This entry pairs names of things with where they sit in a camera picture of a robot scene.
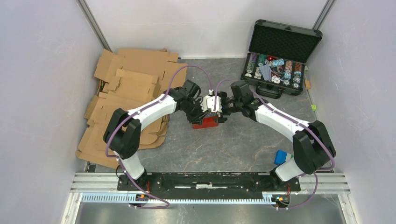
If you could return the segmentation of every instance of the white poker chip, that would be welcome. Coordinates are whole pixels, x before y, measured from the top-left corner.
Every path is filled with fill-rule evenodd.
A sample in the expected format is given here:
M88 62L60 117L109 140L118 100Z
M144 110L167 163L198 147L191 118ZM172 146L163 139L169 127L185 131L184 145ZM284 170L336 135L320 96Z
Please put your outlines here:
M273 76L273 77L271 78L271 81L272 81L273 83L276 83L276 84L281 83L281 80L280 80L278 77L276 77L276 76Z

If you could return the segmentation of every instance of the white wall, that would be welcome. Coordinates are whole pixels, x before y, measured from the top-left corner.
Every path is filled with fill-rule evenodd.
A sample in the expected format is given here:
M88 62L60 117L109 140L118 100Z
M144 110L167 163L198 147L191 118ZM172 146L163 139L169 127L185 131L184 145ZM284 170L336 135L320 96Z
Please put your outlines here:
M102 48L74 0L0 10L0 223L60 223Z
M182 58L245 57L258 19L312 28L326 0L87 0L114 52L168 48Z
M395 217L395 11L395 1L336 1L309 60L318 116L364 224Z

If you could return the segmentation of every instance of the concrete floor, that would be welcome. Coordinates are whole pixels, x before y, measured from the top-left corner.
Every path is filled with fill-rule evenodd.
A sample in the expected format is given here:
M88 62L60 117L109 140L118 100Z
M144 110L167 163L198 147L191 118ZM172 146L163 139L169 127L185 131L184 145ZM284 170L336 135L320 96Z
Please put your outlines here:
M213 86L225 78L239 80L245 58L179 60L205 68ZM209 83L205 74L197 68L188 68L187 79L197 83L202 95L207 94ZM231 95L230 82L219 91ZM283 94L280 99L267 100L278 109L307 121L315 115L307 91L299 96ZM218 127L193 130L183 112L170 115L165 142L155 149L139 151L142 165L148 172L209 172L209 171L270 171L275 153L281 149L292 153L291 142L272 128L256 123L235 113ZM97 166L96 172L114 172Z

